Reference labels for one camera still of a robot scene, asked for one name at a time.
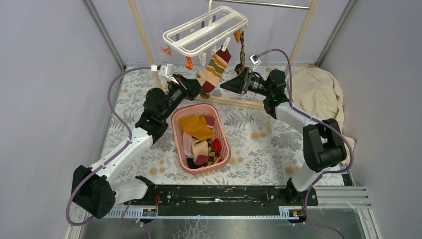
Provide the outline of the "mustard yellow sock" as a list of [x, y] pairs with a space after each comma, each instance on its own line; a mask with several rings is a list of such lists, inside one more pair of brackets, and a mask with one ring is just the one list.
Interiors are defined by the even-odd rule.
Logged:
[[215, 132], [207, 125], [204, 115], [183, 117], [179, 123], [184, 131], [197, 140], [207, 140], [215, 137]]

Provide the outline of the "pink laundry basket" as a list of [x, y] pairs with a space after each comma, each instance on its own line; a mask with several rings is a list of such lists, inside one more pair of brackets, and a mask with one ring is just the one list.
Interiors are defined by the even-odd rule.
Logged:
[[231, 150], [214, 106], [197, 104], [178, 109], [172, 116], [172, 127], [185, 172], [212, 173], [227, 165]]

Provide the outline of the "beige purple striped sock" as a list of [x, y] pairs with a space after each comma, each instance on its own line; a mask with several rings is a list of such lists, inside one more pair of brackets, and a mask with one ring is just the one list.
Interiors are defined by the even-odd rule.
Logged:
[[209, 149], [206, 140], [194, 140], [192, 145], [193, 160], [196, 166], [202, 166], [208, 161]]

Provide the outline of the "red snowflake sock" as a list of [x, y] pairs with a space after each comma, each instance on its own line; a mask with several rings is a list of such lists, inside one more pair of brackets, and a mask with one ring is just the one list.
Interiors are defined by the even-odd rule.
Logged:
[[218, 152], [218, 153], [220, 153], [220, 152], [221, 152], [222, 146], [221, 146], [221, 142], [220, 142], [220, 140], [219, 140], [218, 138], [215, 138], [215, 139], [213, 140], [212, 145], [211, 145], [211, 148], [212, 148], [214, 151]]

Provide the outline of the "navy sock red cuff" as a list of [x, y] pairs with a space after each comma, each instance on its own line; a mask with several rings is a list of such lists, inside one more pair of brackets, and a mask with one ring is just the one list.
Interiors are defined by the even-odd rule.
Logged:
[[189, 169], [198, 169], [201, 167], [201, 165], [196, 165], [192, 158], [187, 158], [186, 162]]

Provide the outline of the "pink green patterned sock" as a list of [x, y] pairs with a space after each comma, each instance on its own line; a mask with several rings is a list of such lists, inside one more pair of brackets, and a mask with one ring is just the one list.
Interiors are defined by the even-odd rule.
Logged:
[[190, 134], [186, 131], [183, 132], [183, 153], [187, 158], [193, 158], [193, 150], [192, 150], [192, 142], [193, 138]]

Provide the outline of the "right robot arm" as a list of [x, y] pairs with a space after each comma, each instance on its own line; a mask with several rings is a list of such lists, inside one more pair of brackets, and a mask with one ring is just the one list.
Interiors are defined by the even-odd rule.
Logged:
[[285, 94], [286, 76], [281, 70], [272, 70], [266, 79], [250, 68], [221, 84], [221, 88], [244, 95], [253, 92], [265, 97], [265, 112], [301, 133], [305, 163], [287, 183], [285, 192], [288, 203], [298, 205], [305, 199], [305, 191], [323, 172], [346, 159], [344, 140], [340, 136], [338, 122], [322, 120], [298, 109]]

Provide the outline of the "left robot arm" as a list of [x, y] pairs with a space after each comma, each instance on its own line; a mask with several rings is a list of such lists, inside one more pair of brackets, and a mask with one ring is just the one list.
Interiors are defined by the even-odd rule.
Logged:
[[121, 203], [138, 200], [147, 205], [154, 200], [153, 183], [137, 176], [116, 183], [116, 177], [131, 160], [148, 150], [168, 128], [167, 118], [184, 100], [194, 100], [201, 90], [196, 79], [173, 74], [168, 92], [150, 89], [145, 96], [144, 111], [135, 127], [109, 155], [89, 167], [80, 165], [73, 173], [70, 201], [93, 218], [101, 219]]

